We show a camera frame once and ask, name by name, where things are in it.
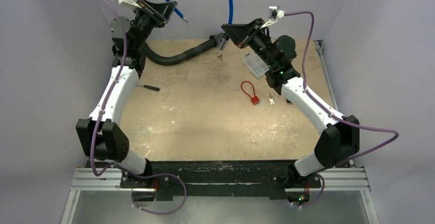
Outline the red cable lock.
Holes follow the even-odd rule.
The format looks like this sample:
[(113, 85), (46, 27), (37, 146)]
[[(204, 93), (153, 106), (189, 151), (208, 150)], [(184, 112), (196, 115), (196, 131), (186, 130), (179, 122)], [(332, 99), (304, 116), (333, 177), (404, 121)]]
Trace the red cable lock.
[[(251, 88), (250, 91), (247, 91), (245, 89), (245, 87), (247, 87), (247, 86), (250, 86), (250, 88)], [(250, 98), (250, 101), (253, 105), (257, 105), (260, 103), (260, 99), (256, 95), (255, 86), (252, 82), (247, 81), (247, 80), (242, 81), (240, 84), (240, 88), (241, 88), (242, 92), (245, 93)]]

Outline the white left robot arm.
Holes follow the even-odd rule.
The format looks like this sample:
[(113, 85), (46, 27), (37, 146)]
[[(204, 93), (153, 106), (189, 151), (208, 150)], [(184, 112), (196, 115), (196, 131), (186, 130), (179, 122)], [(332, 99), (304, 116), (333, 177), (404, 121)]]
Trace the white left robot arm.
[(84, 154), (92, 163), (101, 160), (129, 171), (141, 188), (151, 185), (152, 166), (148, 159), (132, 151), (119, 123), (127, 99), (145, 67), (142, 46), (154, 28), (168, 23), (176, 6), (175, 1), (138, 0), (133, 6), (134, 19), (114, 17), (110, 23), (114, 43), (110, 79), (95, 109), (75, 126)]

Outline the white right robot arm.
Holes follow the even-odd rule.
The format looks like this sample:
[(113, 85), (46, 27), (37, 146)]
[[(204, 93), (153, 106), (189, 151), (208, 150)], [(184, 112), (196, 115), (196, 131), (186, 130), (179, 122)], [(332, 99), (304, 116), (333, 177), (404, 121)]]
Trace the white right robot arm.
[(293, 103), (320, 135), (313, 152), (288, 167), (289, 182), (299, 187), (312, 173), (332, 168), (359, 151), (359, 121), (327, 105), (308, 87), (292, 65), (296, 58), (295, 40), (288, 35), (271, 40), (261, 28), (264, 24), (257, 18), (247, 24), (223, 24), (221, 28), (235, 46), (250, 47), (268, 66), (265, 76), (269, 87)]

